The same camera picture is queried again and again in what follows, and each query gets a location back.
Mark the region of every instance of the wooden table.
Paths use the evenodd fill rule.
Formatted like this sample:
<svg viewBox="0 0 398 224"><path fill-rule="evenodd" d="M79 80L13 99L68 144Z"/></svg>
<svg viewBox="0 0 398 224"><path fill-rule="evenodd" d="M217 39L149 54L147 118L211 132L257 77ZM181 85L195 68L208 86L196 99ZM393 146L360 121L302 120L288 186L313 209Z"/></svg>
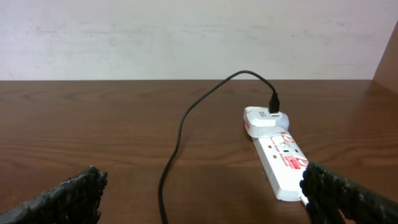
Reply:
<svg viewBox="0 0 398 224"><path fill-rule="evenodd" d="M0 83L0 212L94 164L99 223L160 223L157 184L181 116L218 81ZM398 201L398 96L371 81L272 81L311 161ZM233 80L187 117L165 183L170 223L308 223L278 202L243 126L268 87Z"/></svg>

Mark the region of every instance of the white wall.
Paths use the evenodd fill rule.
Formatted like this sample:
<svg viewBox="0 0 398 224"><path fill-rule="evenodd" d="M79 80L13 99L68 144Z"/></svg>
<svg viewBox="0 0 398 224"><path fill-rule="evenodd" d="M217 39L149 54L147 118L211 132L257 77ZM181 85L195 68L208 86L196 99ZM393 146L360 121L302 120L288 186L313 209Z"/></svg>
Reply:
<svg viewBox="0 0 398 224"><path fill-rule="evenodd" d="M0 0L0 79L370 79L397 20L397 0Z"/></svg>

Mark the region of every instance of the black cable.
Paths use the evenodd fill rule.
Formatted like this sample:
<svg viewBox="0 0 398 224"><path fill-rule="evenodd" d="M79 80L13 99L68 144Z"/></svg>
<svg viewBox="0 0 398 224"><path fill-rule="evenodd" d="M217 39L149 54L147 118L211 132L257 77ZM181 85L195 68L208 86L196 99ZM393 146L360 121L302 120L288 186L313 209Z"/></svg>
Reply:
<svg viewBox="0 0 398 224"><path fill-rule="evenodd" d="M240 75L242 73L247 73L250 75L254 75L255 77L257 77L258 79L260 79L261 81L263 81L264 83L266 83L269 88L271 88L272 90L272 97L271 100L269 102L269 111L270 113L277 113L279 112L279 100L278 100L278 96L277 93L275 91L275 88L271 85L271 83L269 83L265 78L262 78L260 75L251 72L251 71L240 71L240 72L236 72L234 74L232 74L231 76L229 76L228 78L224 79L222 82L220 82L217 86L215 86L214 88L212 88L210 91L208 91L207 93L205 93L201 98L199 98L196 102L194 102L189 108L188 110L184 113L184 115L181 118L180 121L180 126L178 128L178 136L177 136L177 143L175 145L175 149L174 152L172 154L172 156L170 157L169 161L167 162L166 166L164 167L162 176L160 176L160 180L159 180L159 188L158 188L158 201L159 201L159 210L160 210L160 217L162 218L162 223L163 224L168 224L169 222L167 221L167 215L166 215L166 210L164 208L164 203L163 203L163 185L164 185L164 180L166 179L167 173L170 169L170 165L173 162L173 159L175 157L175 155L178 152L178 148L180 147L180 139L181 139L181 131L182 131L182 124L184 123L184 119L187 116L187 114L189 113L189 111L192 110L192 108L194 108L199 102L201 102L201 100L203 100L204 98L206 98L206 96L208 96L210 93L213 93L216 89L218 89L218 87L224 85L224 83L228 82L230 79L232 79L233 77Z"/></svg>

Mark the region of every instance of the extension socket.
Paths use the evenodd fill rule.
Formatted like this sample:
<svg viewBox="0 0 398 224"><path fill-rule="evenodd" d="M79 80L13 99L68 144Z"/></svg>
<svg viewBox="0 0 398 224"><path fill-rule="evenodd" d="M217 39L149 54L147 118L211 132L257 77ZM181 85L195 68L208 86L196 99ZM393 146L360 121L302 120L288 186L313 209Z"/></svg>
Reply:
<svg viewBox="0 0 398 224"><path fill-rule="evenodd" d="M244 109L243 119L276 198L288 202L302 200L300 181L308 161L287 131L287 115L270 114L268 108L250 106Z"/></svg>

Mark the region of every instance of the brown tabletop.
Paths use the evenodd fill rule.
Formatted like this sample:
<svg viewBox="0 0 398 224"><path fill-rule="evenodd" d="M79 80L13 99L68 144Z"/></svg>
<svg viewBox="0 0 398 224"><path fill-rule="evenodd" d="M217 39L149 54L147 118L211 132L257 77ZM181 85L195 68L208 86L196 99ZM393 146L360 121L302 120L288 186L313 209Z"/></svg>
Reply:
<svg viewBox="0 0 398 224"><path fill-rule="evenodd" d="M371 81L271 81L310 161L398 201L398 96ZM185 110L218 81L0 83L0 212L93 164L109 172L99 223L160 223L157 184ZM233 80L185 120L164 187L173 223L308 223L278 202L243 123L267 106Z"/></svg>

